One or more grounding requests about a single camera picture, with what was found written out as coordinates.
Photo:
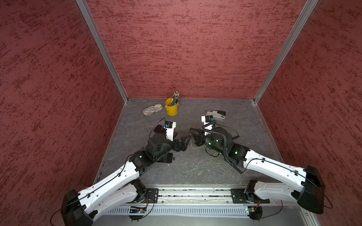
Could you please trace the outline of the green wired earphones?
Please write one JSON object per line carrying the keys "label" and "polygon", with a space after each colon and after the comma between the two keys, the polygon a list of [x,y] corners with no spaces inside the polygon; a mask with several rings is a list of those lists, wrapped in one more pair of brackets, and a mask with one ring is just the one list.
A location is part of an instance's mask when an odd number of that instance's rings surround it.
{"label": "green wired earphones", "polygon": [[207,169],[210,164],[215,164],[219,169],[221,169],[223,172],[230,172],[232,170],[232,168],[230,167],[229,169],[225,169],[223,167],[223,165],[225,164],[225,162],[220,162],[219,159],[215,156],[215,155],[211,155],[211,158],[208,160],[207,164],[204,166],[198,166],[189,170],[181,170],[179,168],[179,166],[176,164],[175,161],[173,161],[172,163],[168,163],[168,166],[173,165],[180,173],[182,174],[187,174],[196,170],[201,170],[201,169]]}

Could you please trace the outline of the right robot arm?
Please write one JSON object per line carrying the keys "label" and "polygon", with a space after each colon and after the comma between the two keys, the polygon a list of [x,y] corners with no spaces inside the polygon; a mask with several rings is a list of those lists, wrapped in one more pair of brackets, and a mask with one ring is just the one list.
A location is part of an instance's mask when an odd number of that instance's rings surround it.
{"label": "right robot arm", "polygon": [[225,129],[217,127],[190,128],[190,134],[197,146],[205,145],[224,157],[224,160],[238,173],[254,170],[274,178],[292,189],[290,197],[303,209],[315,214],[323,214],[327,200],[325,184],[317,168],[287,165],[262,156],[248,147],[237,144]]}

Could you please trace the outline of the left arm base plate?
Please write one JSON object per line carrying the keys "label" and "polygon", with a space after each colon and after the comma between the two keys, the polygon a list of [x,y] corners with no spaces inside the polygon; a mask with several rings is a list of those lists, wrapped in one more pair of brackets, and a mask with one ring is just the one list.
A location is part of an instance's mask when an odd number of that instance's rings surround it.
{"label": "left arm base plate", "polygon": [[142,199],[135,200],[130,203],[136,203],[136,204],[140,203],[141,205],[145,205],[147,203],[147,198],[148,201],[153,200],[155,203],[157,203],[158,194],[159,194],[158,188],[146,188],[146,194],[143,196]]}

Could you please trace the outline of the pink-edged smartphone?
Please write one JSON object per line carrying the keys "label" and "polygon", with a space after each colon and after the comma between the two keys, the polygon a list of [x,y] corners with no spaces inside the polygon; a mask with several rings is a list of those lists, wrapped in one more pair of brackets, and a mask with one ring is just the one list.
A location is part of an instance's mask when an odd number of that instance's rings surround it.
{"label": "pink-edged smartphone", "polygon": [[172,163],[173,161],[173,153],[167,153],[163,158],[158,160],[158,163]]}

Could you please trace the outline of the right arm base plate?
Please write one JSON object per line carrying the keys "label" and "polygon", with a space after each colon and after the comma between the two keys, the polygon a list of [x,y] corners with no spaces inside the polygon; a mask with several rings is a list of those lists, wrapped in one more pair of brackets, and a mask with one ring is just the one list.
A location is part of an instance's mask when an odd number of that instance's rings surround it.
{"label": "right arm base plate", "polygon": [[247,189],[231,189],[231,197],[234,204],[269,204],[269,199],[259,198],[253,191]]}

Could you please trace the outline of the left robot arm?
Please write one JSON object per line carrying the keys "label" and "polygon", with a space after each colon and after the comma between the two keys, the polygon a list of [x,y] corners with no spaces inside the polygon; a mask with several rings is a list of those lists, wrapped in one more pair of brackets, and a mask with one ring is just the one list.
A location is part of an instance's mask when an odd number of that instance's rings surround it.
{"label": "left robot arm", "polygon": [[80,192],[68,191],[60,208],[66,226],[91,226],[100,216],[118,205],[130,202],[148,203],[150,197],[139,177],[154,163],[169,162],[172,151],[185,151],[190,136],[170,141],[156,133],[146,147],[127,156],[125,163],[98,183]]}

